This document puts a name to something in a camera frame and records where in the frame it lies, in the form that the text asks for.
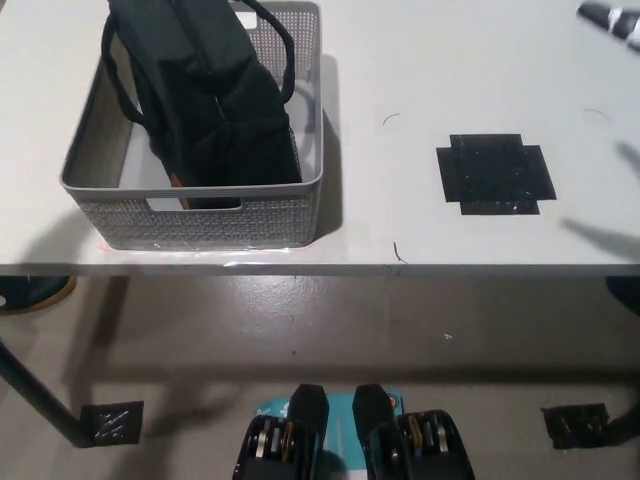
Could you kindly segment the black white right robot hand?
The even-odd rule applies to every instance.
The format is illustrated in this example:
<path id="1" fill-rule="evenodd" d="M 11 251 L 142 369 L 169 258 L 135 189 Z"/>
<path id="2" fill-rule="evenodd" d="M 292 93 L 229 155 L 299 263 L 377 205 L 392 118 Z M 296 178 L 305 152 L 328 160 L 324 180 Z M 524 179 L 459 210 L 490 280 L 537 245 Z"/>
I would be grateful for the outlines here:
<path id="1" fill-rule="evenodd" d="M 598 26 L 601 30 L 607 31 L 628 47 L 639 49 L 638 10 L 601 2 L 584 1 L 578 7 L 577 15 Z"/>

